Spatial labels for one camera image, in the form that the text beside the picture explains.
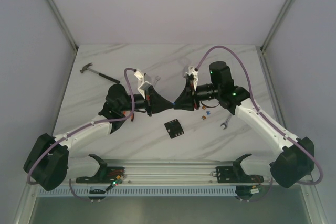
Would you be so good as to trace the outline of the black fuse box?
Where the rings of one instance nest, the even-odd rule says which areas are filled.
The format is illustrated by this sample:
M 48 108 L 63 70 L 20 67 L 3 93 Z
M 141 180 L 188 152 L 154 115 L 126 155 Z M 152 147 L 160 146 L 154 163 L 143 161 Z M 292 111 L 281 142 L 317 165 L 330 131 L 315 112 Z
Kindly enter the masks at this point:
M 184 130 L 178 119 L 173 119 L 164 124 L 170 139 L 176 138 L 184 134 Z

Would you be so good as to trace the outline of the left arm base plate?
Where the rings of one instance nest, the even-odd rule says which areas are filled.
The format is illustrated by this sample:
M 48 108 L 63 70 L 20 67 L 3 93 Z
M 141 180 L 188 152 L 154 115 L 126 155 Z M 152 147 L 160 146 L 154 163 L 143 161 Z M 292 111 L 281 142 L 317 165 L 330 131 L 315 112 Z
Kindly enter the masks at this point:
M 105 169 L 99 169 L 92 177 L 79 177 L 76 179 L 77 184 L 110 184 L 124 177 L 124 167 L 108 166 Z

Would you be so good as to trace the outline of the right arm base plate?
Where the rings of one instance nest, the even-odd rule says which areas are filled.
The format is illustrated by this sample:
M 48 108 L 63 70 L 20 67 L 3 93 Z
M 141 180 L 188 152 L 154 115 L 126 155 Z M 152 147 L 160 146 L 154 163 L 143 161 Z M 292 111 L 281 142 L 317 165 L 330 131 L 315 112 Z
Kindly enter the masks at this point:
M 263 183 L 264 178 L 259 175 L 246 175 L 241 168 L 234 166 L 217 166 L 215 174 L 218 183 Z

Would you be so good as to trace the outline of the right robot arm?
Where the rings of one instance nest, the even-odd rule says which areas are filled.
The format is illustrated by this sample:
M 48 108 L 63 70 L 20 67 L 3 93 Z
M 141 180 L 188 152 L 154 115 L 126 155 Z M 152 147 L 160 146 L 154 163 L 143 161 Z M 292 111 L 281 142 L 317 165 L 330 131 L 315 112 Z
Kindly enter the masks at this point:
M 249 125 L 270 147 L 269 156 L 245 154 L 233 162 L 233 177 L 240 182 L 258 175 L 273 178 L 289 188 L 314 169 L 314 144 L 308 137 L 288 132 L 265 113 L 243 87 L 234 85 L 229 66 L 223 61 L 210 64 L 210 84 L 198 84 L 198 69 L 184 68 L 186 85 L 174 102 L 177 110 L 193 111 L 204 100 L 216 99 L 231 115 Z

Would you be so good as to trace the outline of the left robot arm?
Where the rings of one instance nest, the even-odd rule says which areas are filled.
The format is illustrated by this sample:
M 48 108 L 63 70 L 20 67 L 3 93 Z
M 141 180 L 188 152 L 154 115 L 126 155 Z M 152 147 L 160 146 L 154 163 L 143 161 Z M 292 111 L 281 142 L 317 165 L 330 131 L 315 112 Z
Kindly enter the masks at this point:
M 78 152 L 118 130 L 125 122 L 125 111 L 144 109 L 148 114 L 156 114 L 172 107 L 173 103 L 153 87 L 145 95 L 128 95 L 123 85 L 112 85 L 102 110 L 90 122 L 63 134 L 45 133 L 38 137 L 24 164 L 27 182 L 39 184 L 46 191 L 70 179 L 109 182 L 108 165 L 102 158 L 96 154 L 79 157 Z

